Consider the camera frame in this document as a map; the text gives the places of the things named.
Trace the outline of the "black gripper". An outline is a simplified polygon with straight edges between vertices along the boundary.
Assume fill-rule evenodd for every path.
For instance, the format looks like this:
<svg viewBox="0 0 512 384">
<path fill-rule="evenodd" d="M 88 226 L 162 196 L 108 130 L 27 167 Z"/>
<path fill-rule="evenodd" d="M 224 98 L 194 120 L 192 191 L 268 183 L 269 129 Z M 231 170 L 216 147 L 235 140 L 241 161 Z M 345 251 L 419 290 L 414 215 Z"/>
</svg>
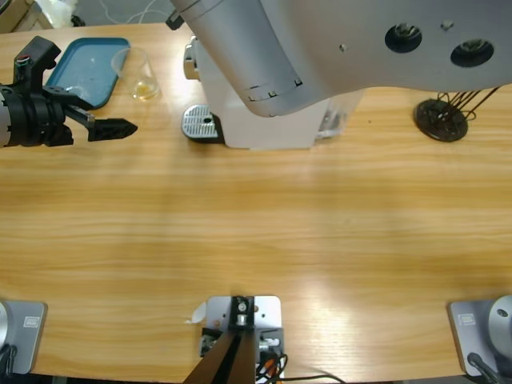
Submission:
<svg viewBox="0 0 512 384">
<path fill-rule="evenodd" d="M 138 127 L 123 118 L 94 120 L 92 105 L 76 94 L 56 86 L 32 92 L 20 85 L 7 87 L 7 145 L 68 146 L 73 135 L 67 117 L 82 124 L 89 142 L 124 139 Z"/>
</svg>

